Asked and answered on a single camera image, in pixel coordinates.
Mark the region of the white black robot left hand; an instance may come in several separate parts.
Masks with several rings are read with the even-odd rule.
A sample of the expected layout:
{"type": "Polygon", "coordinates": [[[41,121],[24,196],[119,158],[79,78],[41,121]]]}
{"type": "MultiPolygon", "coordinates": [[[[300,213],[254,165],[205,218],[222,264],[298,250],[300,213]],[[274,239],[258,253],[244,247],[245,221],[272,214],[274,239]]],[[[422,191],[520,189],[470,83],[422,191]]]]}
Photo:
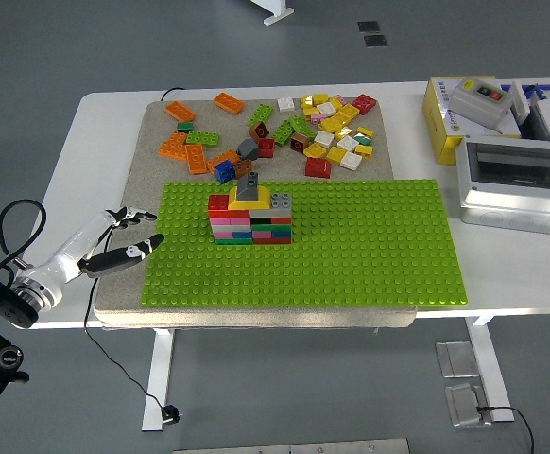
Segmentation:
{"type": "Polygon", "coordinates": [[[128,207],[117,212],[100,212],[66,240],[47,262],[22,271],[14,281],[14,292],[36,311],[49,310],[62,299],[65,285],[81,274],[98,278],[140,263],[158,248],[164,235],[155,234],[144,241],[98,255],[94,250],[112,230],[125,229],[142,218],[155,220],[157,217],[128,207]]]}

